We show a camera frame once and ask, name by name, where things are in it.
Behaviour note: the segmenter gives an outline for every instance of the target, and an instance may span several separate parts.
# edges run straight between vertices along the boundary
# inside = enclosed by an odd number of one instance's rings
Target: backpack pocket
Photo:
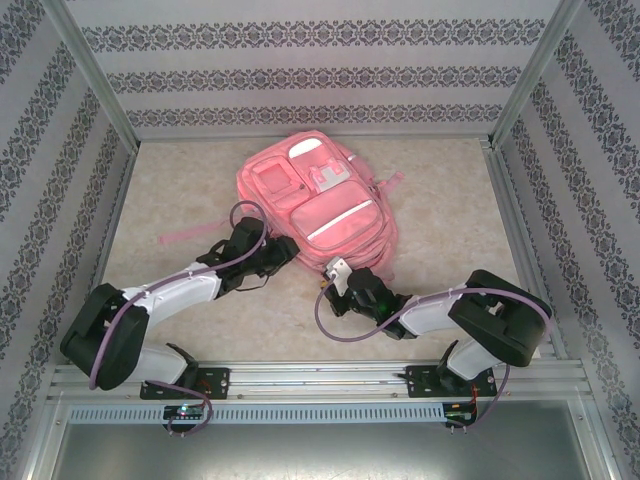
[[[340,160],[339,154],[319,139],[308,138],[289,149],[289,162],[311,188],[322,193],[351,177],[346,160]]]
[[[355,238],[366,244],[380,232],[383,215],[362,185],[346,181],[295,209],[291,223],[313,247],[331,250]]]
[[[311,192],[286,158],[270,157],[256,164],[251,178],[258,193],[280,210],[290,210],[310,196]]]

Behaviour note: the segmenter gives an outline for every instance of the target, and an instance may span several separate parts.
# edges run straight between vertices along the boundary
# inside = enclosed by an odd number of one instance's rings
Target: bracket
[[[228,368],[198,368],[193,389],[205,394],[210,400],[226,400],[229,392],[230,371]],[[193,395],[146,383],[140,387],[140,398],[142,400],[198,399]]]
[[[495,397],[497,394],[493,369],[480,372],[471,381],[460,381],[455,386],[442,384],[437,372],[437,365],[408,365],[402,378],[407,380],[409,398],[442,398],[442,397],[471,397],[471,386],[478,389],[479,397]]]

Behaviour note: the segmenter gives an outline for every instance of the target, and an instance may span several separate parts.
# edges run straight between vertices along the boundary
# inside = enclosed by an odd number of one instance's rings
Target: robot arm
[[[545,321],[530,306],[504,295],[533,302],[551,315],[542,300],[484,270],[473,272],[465,284],[450,292],[486,289],[503,295],[444,292],[424,304],[420,303],[421,297],[394,294],[369,268],[352,271],[341,258],[329,263],[325,276],[333,281],[325,296],[336,316],[351,310],[381,326],[402,312],[383,329],[396,340],[446,328],[459,327],[467,332],[470,338],[454,342],[441,360],[438,374],[444,385],[469,382],[502,362],[517,367],[529,365],[544,336]]]
[[[217,271],[197,273],[247,253],[260,240],[262,230],[261,220],[244,217],[234,227],[229,240],[218,242],[177,274],[123,290],[108,283],[98,286],[63,338],[61,352],[90,375],[108,325],[116,313],[125,303],[146,292],[122,316],[105,351],[96,384],[103,390],[110,390],[127,380],[153,380],[192,388],[197,362],[175,345],[151,345],[145,342],[145,336],[149,329],[177,312],[239,288],[248,275],[275,275],[297,255],[298,247],[291,238],[267,236],[262,246],[242,262]]]

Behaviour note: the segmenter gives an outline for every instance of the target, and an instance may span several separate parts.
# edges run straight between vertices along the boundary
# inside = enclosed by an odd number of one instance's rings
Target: pink strap
[[[378,188],[388,197],[389,195],[391,195],[391,192],[396,189],[400,182],[402,182],[402,180],[404,180],[404,173],[396,172],[391,175],[391,178],[389,178],[389,180],[383,180],[382,182],[378,183]]]
[[[170,243],[183,242],[190,238],[204,235],[216,231],[222,225],[229,223],[229,218],[217,220],[211,223],[205,223],[204,225],[198,225],[197,227],[187,228],[186,230],[178,230],[176,232],[165,233],[164,235],[158,235],[158,243],[160,245],[169,245]]]

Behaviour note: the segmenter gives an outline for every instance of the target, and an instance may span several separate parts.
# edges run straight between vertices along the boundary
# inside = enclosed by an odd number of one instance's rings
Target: striped wall
[[[557,4],[67,2],[142,139],[488,134]]]
[[[0,479],[37,424],[130,156],[36,0],[0,6]]]
[[[585,1],[502,145],[564,341],[640,478],[640,2]]]

